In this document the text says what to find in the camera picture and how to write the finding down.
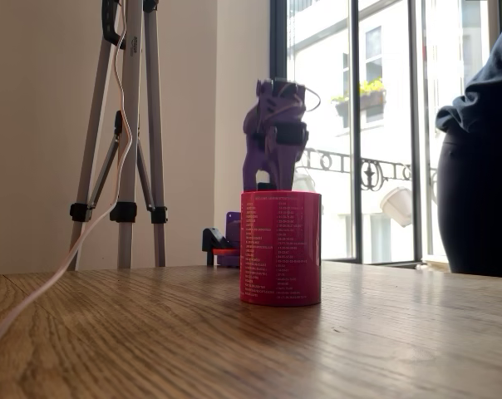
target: red cylinder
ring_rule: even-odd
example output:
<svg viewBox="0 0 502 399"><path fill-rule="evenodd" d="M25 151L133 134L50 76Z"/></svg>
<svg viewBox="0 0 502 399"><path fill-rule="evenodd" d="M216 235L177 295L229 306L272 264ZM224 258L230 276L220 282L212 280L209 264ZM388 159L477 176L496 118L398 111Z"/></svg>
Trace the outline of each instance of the red cylinder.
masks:
<svg viewBox="0 0 502 399"><path fill-rule="evenodd" d="M269 306L321 302L321 195L242 193L240 299Z"/></svg>

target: white wall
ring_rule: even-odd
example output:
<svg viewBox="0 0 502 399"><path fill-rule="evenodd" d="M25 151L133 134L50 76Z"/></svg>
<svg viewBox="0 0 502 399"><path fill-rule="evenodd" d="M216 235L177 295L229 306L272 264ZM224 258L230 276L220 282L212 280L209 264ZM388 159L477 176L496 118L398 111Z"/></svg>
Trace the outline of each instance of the white wall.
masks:
<svg viewBox="0 0 502 399"><path fill-rule="evenodd" d="M159 6L170 265L203 263L200 233L213 223L216 5L215 0L164 0ZM100 15L99 1L0 2L0 273L51 270L66 254ZM140 139L147 152L145 80L141 95ZM98 166L117 107L111 81ZM112 179L111 174L100 211L110 201ZM140 190L137 203L134 264L152 267L153 229ZM116 245L117 224L107 220L87 240L81 268L114 268Z"/></svg>
<svg viewBox="0 0 502 399"><path fill-rule="evenodd" d="M218 0L214 225L239 211L245 136L258 79L269 77L269 0Z"/></svg>

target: tripod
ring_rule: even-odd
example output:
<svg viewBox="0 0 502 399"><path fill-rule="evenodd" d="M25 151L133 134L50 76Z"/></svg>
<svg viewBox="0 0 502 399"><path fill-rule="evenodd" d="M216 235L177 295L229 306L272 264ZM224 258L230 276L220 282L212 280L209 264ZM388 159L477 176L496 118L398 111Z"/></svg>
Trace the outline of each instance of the tripod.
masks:
<svg viewBox="0 0 502 399"><path fill-rule="evenodd" d="M125 97L124 111L127 114L130 131L137 132L137 134L133 133L132 135L131 148L125 158L122 170L118 203L111 212L111 220L119 224L118 268L130 268L132 264L133 223L135 222L137 212L135 202L137 167L144 193L145 205L148 211L151 212L151 223L154 225L155 265L165 266L165 223L168 219L166 217L167 208L164 206L157 4L158 0L128 0L126 3L125 19L127 30L125 39L120 47L123 50L122 81ZM74 221L71 234L71 247L81 235L84 223L91 219L92 210L96 207L100 198L116 152L119 151L122 154L127 143L127 140L121 140L122 115L118 111L116 112L115 132L111 145L94 184L92 194L89 196L91 183L95 175L96 151L109 86L111 48L113 44L116 46L120 39L116 33L117 7L117 0L102 0L101 20L103 38L101 39L96 83L92 96L91 113L86 132L85 150L76 203L72 204L70 208L70 216ZM140 130L140 66L143 25L146 45L151 185L147 177L144 156L138 138L138 131ZM68 270L77 269L79 263L78 255L79 253L70 263Z"/></svg>

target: purple 3d printed figure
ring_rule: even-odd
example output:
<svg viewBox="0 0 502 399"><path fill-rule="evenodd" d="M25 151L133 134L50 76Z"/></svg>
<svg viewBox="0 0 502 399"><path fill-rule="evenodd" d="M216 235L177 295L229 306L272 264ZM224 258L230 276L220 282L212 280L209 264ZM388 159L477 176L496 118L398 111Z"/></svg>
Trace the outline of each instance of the purple 3d printed figure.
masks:
<svg viewBox="0 0 502 399"><path fill-rule="evenodd" d="M305 86L275 79L258 81L258 104L245 117L247 155L244 191L257 189L257 172L269 174L277 190L291 190L293 171L308 141Z"/></svg>

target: black pants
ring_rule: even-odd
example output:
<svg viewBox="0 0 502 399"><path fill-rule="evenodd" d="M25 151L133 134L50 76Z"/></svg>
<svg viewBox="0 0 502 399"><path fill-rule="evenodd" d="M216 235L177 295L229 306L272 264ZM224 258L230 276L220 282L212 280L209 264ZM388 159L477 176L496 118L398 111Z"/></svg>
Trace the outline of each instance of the black pants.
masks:
<svg viewBox="0 0 502 399"><path fill-rule="evenodd" d="M502 141L451 133L437 178L438 220L450 270L502 277Z"/></svg>

